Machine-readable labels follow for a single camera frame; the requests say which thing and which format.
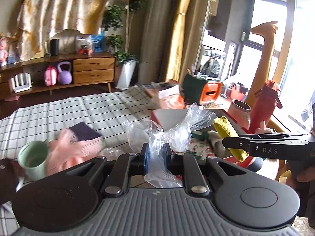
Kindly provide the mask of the green orange tissue box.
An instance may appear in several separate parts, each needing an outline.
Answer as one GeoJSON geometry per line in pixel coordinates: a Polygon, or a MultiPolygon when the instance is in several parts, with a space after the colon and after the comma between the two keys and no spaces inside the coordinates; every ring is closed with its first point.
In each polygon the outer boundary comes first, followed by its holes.
{"type": "Polygon", "coordinates": [[[198,105],[213,103],[220,96],[222,86],[223,83],[218,79],[187,74],[182,84],[184,99],[198,105]]]}

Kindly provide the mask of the potted green tree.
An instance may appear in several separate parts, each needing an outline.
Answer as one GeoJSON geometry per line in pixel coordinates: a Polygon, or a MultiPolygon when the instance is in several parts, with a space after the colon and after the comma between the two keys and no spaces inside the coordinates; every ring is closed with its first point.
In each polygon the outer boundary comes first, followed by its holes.
{"type": "Polygon", "coordinates": [[[132,22],[136,12],[146,0],[113,0],[105,10],[102,28],[105,31],[106,49],[116,60],[115,87],[128,89],[138,62],[137,56],[129,52],[132,22]]]}

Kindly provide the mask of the black cylinder speaker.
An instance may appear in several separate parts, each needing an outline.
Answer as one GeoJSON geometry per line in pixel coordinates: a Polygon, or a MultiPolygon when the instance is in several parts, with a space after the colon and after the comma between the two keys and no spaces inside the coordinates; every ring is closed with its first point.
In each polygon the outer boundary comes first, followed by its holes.
{"type": "Polygon", "coordinates": [[[50,55],[51,56],[59,55],[59,39],[50,40],[50,55]]]}

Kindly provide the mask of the floral yellow curtain cloth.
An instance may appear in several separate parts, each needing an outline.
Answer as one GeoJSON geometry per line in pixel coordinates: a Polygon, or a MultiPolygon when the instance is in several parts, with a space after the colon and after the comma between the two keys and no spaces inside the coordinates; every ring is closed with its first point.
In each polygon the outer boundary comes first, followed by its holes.
{"type": "Polygon", "coordinates": [[[24,0],[17,18],[21,61],[41,51],[44,43],[66,29],[96,34],[110,0],[24,0]]]}

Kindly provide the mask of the checkered white tablecloth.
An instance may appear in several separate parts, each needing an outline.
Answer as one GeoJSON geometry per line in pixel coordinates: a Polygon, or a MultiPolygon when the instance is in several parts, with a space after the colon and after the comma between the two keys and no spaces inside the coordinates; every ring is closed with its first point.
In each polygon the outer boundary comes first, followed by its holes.
{"type": "Polygon", "coordinates": [[[19,108],[1,119],[1,158],[16,160],[28,142],[52,140],[66,127],[85,122],[101,133],[105,148],[129,151],[123,122],[149,120],[151,99],[138,86],[19,108]]]}

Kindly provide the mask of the pink mesh bath pouf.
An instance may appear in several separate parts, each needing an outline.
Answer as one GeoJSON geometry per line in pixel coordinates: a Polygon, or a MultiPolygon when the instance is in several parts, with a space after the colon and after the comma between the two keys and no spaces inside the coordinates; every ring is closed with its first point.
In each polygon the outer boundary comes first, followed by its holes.
{"type": "Polygon", "coordinates": [[[99,155],[102,136],[91,140],[80,140],[69,128],[62,129],[59,138],[48,144],[46,176],[56,174],[99,155]]]}

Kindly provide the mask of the christmas print cloth bag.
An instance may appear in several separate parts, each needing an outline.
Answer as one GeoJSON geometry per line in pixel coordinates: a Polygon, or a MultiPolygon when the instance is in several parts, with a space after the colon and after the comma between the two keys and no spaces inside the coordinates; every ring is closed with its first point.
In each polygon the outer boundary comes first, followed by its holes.
{"type": "Polygon", "coordinates": [[[223,147],[221,137],[216,131],[195,131],[192,132],[187,153],[195,156],[196,160],[205,160],[208,156],[222,158],[225,147],[223,147]]]}

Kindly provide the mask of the purple green scrub sponge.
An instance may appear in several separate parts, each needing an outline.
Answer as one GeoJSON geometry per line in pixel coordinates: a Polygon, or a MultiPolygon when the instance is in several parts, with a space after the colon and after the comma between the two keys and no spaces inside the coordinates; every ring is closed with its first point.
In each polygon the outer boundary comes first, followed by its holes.
{"type": "Polygon", "coordinates": [[[85,122],[80,122],[69,129],[75,134],[78,141],[88,141],[102,137],[100,133],[90,128],[85,122]]]}

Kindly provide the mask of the pink toy case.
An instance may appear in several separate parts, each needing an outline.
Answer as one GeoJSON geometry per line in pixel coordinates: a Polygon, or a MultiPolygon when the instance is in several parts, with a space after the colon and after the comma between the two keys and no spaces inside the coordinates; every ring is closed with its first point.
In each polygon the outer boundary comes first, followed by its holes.
{"type": "Polygon", "coordinates": [[[46,86],[54,86],[57,83],[58,72],[55,67],[47,66],[44,73],[44,81],[46,86]]]}

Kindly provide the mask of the black knit hat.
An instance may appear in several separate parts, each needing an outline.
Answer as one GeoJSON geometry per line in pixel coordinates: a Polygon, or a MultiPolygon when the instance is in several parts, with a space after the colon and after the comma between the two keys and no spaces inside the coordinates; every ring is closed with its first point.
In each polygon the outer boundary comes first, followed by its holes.
{"type": "Polygon", "coordinates": [[[11,201],[19,183],[17,173],[10,159],[1,159],[0,168],[0,205],[11,201]]]}

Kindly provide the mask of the white wifi router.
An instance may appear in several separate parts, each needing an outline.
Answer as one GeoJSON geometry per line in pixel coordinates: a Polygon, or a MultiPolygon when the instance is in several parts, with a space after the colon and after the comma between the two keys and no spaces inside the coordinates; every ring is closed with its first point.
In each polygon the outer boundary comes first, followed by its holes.
{"type": "Polygon", "coordinates": [[[28,91],[32,87],[32,80],[30,73],[17,74],[10,79],[14,93],[28,91]]]}

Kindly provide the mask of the clear plastic bag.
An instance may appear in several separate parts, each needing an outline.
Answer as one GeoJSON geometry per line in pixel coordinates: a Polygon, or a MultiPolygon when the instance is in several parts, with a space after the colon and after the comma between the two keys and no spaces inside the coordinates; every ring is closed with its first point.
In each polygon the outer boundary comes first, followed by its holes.
{"type": "Polygon", "coordinates": [[[177,126],[165,131],[160,125],[152,121],[134,125],[128,120],[123,122],[129,147],[134,152],[140,152],[144,143],[149,144],[148,173],[145,181],[156,188],[178,188],[182,183],[171,174],[165,166],[162,148],[169,143],[173,152],[186,152],[192,137],[191,126],[210,117],[202,106],[192,104],[187,109],[185,119],[177,126]]]}

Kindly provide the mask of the orange giraffe statue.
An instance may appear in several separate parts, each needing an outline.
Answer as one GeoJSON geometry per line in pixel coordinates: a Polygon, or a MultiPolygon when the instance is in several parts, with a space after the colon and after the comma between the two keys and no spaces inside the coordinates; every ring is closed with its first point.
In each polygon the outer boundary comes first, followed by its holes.
{"type": "Polygon", "coordinates": [[[260,90],[269,78],[270,63],[274,52],[274,39],[278,30],[277,21],[265,22],[253,27],[251,32],[264,38],[262,55],[253,79],[253,83],[248,92],[245,103],[253,109],[256,103],[255,93],[260,90]]]}

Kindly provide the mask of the wooden tv console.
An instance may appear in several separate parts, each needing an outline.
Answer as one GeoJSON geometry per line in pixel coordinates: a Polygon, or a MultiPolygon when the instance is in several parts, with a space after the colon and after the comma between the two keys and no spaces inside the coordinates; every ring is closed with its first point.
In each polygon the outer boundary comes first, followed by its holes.
{"type": "Polygon", "coordinates": [[[64,54],[1,67],[1,99],[68,87],[114,82],[116,56],[64,54]]]}

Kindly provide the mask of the purple kettlebell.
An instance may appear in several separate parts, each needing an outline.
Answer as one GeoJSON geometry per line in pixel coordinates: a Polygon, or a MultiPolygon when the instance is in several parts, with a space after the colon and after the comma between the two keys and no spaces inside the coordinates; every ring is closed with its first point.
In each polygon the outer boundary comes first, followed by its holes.
{"type": "Polygon", "coordinates": [[[58,70],[58,77],[57,81],[61,85],[68,85],[72,82],[72,76],[71,76],[71,63],[69,61],[63,61],[59,62],[57,64],[57,70],[58,70]],[[67,65],[67,70],[62,70],[61,66],[67,65]]]}

